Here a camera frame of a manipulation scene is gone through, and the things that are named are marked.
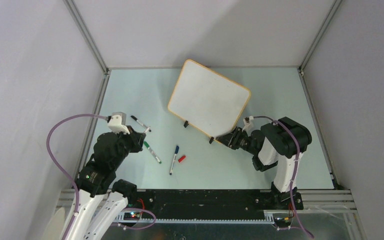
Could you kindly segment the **red marker cap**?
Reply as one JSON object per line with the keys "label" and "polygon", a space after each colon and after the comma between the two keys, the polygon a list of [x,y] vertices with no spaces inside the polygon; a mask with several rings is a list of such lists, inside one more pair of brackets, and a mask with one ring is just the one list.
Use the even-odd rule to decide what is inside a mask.
{"label": "red marker cap", "polygon": [[177,161],[181,163],[186,158],[186,155],[181,156]]}

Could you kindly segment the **black whiteboard marker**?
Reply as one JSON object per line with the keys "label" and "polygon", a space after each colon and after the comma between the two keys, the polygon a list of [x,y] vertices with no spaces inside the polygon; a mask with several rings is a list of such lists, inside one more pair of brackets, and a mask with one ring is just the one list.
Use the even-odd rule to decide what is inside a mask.
{"label": "black whiteboard marker", "polygon": [[141,127],[143,127],[144,129],[146,129],[147,127],[150,127],[146,124],[144,124],[141,120],[139,120],[136,116],[134,115],[131,115],[130,116],[135,122],[137,122]]}

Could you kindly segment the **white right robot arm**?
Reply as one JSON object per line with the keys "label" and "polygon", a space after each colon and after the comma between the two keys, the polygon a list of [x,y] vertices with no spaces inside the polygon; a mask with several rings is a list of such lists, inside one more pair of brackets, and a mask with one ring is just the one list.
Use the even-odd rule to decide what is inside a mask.
{"label": "white right robot arm", "polygon": [[296,209],[297,174],[301,159],[312,143],[310,131],[302,124],[282,117],[253,130],[256,116],[243,119],[244,126],[236,126],[232,131],[213,137],[222,145],[232,149],[242,149],[252,155],[252,164],[256,171],[265,172],[276,168],[276,175],[267,197],[258,201],[270,210]]}

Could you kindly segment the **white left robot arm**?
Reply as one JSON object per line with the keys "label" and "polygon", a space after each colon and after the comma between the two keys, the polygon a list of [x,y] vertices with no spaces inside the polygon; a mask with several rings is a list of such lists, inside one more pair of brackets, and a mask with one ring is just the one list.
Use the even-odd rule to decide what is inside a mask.
{"label": "white left robot arm", "polygon": [[116,171],[129,154],[142,151],[146,133],[131,126],[127,130],[129,133],[106,132],[97,138],[93,154],[75,180],[78,196],[60,239],[100,240],[123,209],[136,206],[137,186],[116,180]]}

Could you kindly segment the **green whiteboard marker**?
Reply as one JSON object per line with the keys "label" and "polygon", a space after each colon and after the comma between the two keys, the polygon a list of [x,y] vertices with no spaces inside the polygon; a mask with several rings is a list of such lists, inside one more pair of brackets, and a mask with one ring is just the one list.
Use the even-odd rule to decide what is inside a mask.
{"label": "green whiteboard marker", "polygon": [[157,156],[157,154],[154,152],[154,150],[150,147],[150,145],[144,141],[143,142],[144,146],[146,147],[146,149],[150,152],[150,154],[153,156],[153,158],[159,163],[161,164],[162,161],[160,160],[160,158]]}

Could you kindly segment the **orange framed whiteboard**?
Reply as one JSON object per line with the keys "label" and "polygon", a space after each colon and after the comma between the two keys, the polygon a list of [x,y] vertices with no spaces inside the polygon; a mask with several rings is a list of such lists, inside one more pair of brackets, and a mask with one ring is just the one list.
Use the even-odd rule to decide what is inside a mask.
{"label": "orange framed whiteboard", "polygon": [[167,109],[188,125],[216,139],[236,127],[251,95],[245,86],[187,59]]}

